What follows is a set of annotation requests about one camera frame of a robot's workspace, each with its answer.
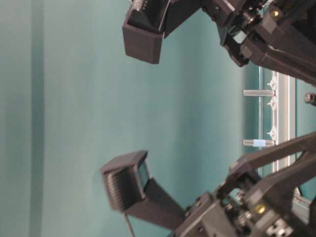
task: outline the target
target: screw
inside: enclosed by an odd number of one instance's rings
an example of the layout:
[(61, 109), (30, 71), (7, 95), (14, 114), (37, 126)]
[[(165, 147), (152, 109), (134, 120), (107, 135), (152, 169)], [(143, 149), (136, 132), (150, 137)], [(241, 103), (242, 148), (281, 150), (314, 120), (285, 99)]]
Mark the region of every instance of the screw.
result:
[(259, 214), (262, 214), (266, 211), (266, 206), (264, 205), (258, 205), (256, 206), (256, 212), (259, 213)]
[(273, 10), (272, 11), (272, 16), (273, 17), (278, 17), (280, 15), (280, 13), (277, 10)]
[(250, 219), (252, 217), (251, 213), (249, 211), (245, 212), (245, 217), (247, 219)]

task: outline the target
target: brass screw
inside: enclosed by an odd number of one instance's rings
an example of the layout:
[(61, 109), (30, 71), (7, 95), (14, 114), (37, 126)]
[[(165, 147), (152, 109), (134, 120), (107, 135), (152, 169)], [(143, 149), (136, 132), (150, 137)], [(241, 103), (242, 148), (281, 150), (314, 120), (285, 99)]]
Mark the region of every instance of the brass screw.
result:
[(272, 11), (272, 16), (273, 17), (278, 17), (280, 15), (280, 13), (277, 10), (273, 10)]
[(266, 206), (264, 205), (258, 205), (256, 206), (256, 212), (259, 213), (259, 214), (262, 214), (266, 211)]
[(201, 206), (201, 198), (200, 197), (198, 197), (197, 199), (196, 199), (196, 207), (199, 207), (199, 206)]
[(188, 217), (190, 214), (191, 214), (190, 211), (187, 211), (187, 212), (185, 213), (185, 217)]
[(196, 202), (196, 207), (199, 207), (199, 206), (201, 206), (201, 201), (200, 200)]

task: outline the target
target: teal backdrop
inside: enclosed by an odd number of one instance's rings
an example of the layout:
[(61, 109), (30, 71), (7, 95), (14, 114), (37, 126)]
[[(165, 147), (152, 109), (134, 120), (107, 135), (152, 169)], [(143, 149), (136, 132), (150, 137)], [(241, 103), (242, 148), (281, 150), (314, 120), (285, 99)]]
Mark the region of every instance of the teal backdrop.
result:
[[(237, 67), (197, 12), (161, 63), (126, 57), (128, 0), (3, 0), (0, 14), (0, 236), (128, 236), (99, 168), (149, 150), (183, 207), (225, 179), (258, 136), (254, 65)], [(136, 236), (168, 230), (131, 219)]]

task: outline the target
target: metal rod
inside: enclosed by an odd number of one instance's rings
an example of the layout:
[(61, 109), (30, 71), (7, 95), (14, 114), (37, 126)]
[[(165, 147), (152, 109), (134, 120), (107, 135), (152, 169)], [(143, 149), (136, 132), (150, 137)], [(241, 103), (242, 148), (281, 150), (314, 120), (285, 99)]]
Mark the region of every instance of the metal rod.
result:
[(275, 92), (273, 90), (244, 90), (244, 96), (264, 96), (264, 97), (273, 97)]
[(135, 237), (135, 234), (134, 234), (132, 225), (130, 224), (130, 221), (129, 221), (128, 216), (127, 216), (125, 213), (123, 214), (123, 216), (124, 216), (124, 219), (125, 219), (125, 221), (126, 221), (126, 223), (127, 223), (127, 228), (128, 228), (128, 230), (129, 230), (129, 232), (130, 232), (130, 235), (131, 235), (132, 237)]
[(254, 140), (243, 140), (244, 147), (273, 147), (275, 145), (274, 141), (254, 139)]

